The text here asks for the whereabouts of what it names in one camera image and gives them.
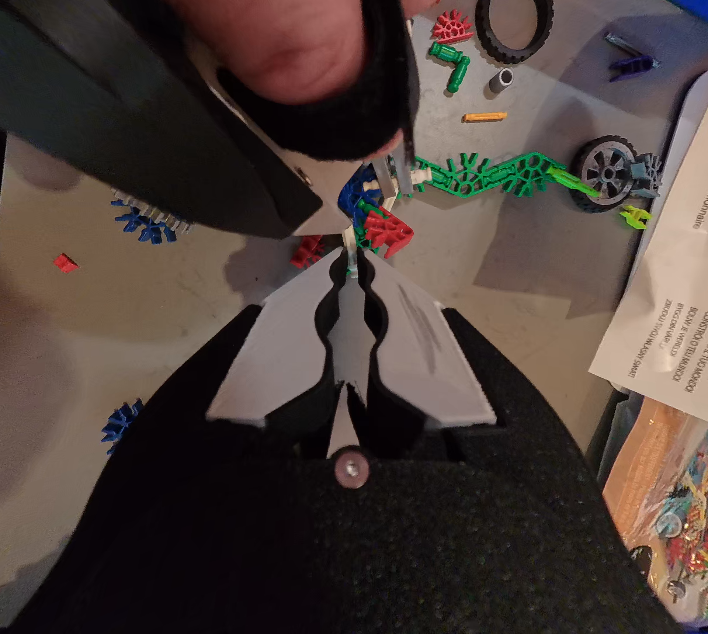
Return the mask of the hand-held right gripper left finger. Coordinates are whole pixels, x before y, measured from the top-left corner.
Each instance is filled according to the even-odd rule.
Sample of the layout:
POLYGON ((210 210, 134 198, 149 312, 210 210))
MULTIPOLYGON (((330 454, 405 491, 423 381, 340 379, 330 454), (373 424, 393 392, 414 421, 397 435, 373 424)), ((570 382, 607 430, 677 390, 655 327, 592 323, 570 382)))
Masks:
POLYGON ((209 420, 264 427, 332 369, 347 253, 334 249, 261 302, 258 316, 208 408, 209 420))

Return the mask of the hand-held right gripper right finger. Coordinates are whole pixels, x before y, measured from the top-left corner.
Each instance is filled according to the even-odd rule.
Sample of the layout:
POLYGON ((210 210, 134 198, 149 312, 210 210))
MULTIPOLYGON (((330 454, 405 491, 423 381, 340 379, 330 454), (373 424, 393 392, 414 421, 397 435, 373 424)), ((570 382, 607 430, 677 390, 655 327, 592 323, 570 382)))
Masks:
POLYGON ((368 250, 358 253, 358 278, 374 337, 369 376, 375 386, 435 428, 497 425, 442 303, 368 250))

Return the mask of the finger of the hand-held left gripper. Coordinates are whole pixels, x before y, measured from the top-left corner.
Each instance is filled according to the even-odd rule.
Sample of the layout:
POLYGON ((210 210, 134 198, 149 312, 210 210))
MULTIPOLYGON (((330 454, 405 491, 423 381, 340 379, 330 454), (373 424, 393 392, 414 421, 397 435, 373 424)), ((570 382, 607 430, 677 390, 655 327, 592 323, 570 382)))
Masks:
POLYGON ((287 180, 291 184, 292 193, 304 191, 307 188, 322 202, 319 209, 309 213, 289 234, 291 236, 307 236, 343 231, 348 222, 344 213, 339 210, 337 200, 342 186, 359 168, 359 163, 317 161, 302 153, 281 148, 243 111, 219 83, 217 72, 221 68, 220 60, 194 34, 187 35, 187 56, 220 103, 230 110, 233 117, 237 117, 245 124, 289 168, 287 180))

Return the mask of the blue red toy model core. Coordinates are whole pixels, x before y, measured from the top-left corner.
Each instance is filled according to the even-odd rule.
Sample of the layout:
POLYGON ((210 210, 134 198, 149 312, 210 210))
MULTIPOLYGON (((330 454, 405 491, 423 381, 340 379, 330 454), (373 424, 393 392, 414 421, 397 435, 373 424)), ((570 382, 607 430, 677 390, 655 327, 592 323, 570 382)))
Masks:
POLYGON ((375 254, 384 249, 384 258, 389 259, 410 243, 413 230, 392 213, 401 194, 385 201, 380 191, 363 190, 362 183, 375 178, 370 164, 361 164, 342 187, 338 207, 355 228, 358 249, 375 254))

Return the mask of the red fan connector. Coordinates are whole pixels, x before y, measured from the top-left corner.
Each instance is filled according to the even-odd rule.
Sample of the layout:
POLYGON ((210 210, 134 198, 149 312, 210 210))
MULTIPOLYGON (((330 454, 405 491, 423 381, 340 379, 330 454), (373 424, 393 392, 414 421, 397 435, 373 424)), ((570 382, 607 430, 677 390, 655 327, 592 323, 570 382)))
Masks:
POLYGON ((307 269, 321 260, 326 253, 326 236, 324 234, 302 236, 289 263, 297 269, 307 269))

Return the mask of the blue grey snowflake connector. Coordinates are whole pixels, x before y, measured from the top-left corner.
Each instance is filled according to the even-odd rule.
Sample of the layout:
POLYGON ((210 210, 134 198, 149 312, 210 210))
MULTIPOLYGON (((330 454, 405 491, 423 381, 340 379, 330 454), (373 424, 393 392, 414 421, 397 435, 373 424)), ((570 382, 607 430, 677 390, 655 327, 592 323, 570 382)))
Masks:
POLYGON ((111 206, 119 210, 114 221, 122 226, 123 232, 137 233, 139 242, 151 245, 172 244, 179 235, 189 233, 192 224, 177 215, 161 211, 118 189, 113 189, 111 206))

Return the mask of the small red connector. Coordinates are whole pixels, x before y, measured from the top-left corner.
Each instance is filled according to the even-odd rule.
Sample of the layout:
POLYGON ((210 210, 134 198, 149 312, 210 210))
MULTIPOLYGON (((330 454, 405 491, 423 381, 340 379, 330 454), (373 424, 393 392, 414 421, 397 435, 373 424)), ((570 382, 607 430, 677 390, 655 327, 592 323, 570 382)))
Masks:
POLYGON ((469 17, 456 9, 441 13, 431 31, 431 38, 439 44, 453 45, 470 40, 474 36, 473 23, 469 17))

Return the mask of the small black tyre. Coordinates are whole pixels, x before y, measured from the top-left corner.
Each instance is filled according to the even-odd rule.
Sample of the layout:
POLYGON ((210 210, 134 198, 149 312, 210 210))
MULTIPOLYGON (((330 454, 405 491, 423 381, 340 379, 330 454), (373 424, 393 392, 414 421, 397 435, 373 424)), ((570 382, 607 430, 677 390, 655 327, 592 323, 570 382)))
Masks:
POLYGON ((506 65, 523 63, 545 45, 553 25, 553 0, 532 1, 535 5, 537 19, 535 32, 525 47, 510 48, 502 43, 492 28, 491 0, 477 0, 474 12, 476 35, 482 48, 496 62, 506 65))

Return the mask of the light green rod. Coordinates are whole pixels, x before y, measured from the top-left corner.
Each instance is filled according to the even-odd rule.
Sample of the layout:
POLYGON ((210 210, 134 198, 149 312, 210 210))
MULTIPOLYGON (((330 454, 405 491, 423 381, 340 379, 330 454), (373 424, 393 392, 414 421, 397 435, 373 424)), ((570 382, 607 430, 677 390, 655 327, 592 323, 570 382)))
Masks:
POLYGON ((555 183, 561 184, 571 191, 578 191, 589 198, 600 197, 599 191, 595 190, 593 187, 589 187, 587 184, 584 184, 579 178, 570 174, 564 168, 552 165, 547 169, 546 173, 555 183))

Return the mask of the toy instruction booklet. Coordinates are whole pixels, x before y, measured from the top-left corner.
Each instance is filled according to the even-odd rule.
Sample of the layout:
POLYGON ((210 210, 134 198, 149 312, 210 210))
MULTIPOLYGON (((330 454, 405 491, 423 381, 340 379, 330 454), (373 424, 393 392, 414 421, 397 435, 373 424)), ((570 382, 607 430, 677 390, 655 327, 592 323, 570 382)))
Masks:
POLYGON ((589 371, 707 420, 707 118, 589 371))

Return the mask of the lime green clip connector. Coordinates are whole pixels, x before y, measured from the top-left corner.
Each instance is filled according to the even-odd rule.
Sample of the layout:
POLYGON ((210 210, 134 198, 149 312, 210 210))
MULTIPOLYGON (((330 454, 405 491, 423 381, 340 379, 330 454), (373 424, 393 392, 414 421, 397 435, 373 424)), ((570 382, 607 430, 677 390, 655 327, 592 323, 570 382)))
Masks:
POLYGON ((619 215, 624 219, 628 226, 638 231, 645 231, 648 228, 649 222, 653 218, 652 213, 646 209, 639 208, 631 204, 624 205, 619 215))

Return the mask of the grey wheel with black tyre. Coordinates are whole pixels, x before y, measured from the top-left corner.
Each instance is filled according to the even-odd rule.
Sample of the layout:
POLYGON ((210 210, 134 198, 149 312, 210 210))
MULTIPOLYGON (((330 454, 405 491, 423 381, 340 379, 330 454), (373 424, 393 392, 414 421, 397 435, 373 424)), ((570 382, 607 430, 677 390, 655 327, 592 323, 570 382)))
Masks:
POLYGON ((570 172, 597 192, 569 191, 584 213, 600 214, 620 207, 631 198, 659 196, 665 162, 657 154, 638 154, 632 143, 618 135, 607 135, 586 143, 575 155, 570 172))

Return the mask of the blue purple connector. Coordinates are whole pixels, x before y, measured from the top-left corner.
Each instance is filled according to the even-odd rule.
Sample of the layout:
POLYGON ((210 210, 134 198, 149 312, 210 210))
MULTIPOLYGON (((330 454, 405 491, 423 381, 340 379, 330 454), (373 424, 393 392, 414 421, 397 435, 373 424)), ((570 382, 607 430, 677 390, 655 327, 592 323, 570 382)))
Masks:
POLYGON ((610 83, 631 80, 648 72, 660 68, 661 63, 654 56, 639 51, 625 38, 611 31, 608 31, 604 41, 624 54, 621 58, 608 67, 610 71, 610 83))

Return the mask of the white book stand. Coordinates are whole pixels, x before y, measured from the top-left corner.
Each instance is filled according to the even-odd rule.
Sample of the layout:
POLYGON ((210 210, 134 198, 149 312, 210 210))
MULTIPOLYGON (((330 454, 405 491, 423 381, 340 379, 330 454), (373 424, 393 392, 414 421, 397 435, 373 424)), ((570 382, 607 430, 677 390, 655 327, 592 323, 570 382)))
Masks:
POLYGON ((638 263, 659 221, 668 194, 678 170, 683 163, 695 135, 697 134, 703 118, 707 112, 707 72, 701 74, 690 86, 679 110, 676 125, 670 137, 668 151, 663 159, 663 176, 660 180, 659 196, 653 200, 650 207, 652 218, 647 229, 642 232, 639 246, 636 250, 635 263, 638 263))

